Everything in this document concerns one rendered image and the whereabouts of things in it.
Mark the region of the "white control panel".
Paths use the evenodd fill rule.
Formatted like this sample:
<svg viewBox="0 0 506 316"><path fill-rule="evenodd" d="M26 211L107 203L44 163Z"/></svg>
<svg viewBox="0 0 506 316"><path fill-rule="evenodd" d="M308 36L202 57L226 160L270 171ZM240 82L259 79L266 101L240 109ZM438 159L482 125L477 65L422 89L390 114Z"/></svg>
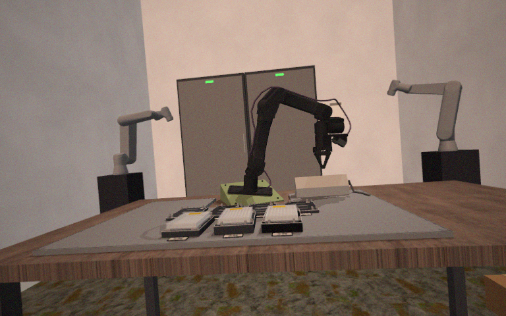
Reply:
<svg viewBox="0 0 506 316"><path fill-rule="evenodd" d="M347 174L296 177L294 185L297 198L347 195L350 194L349 185L354 193L358 193Z"/></svg>

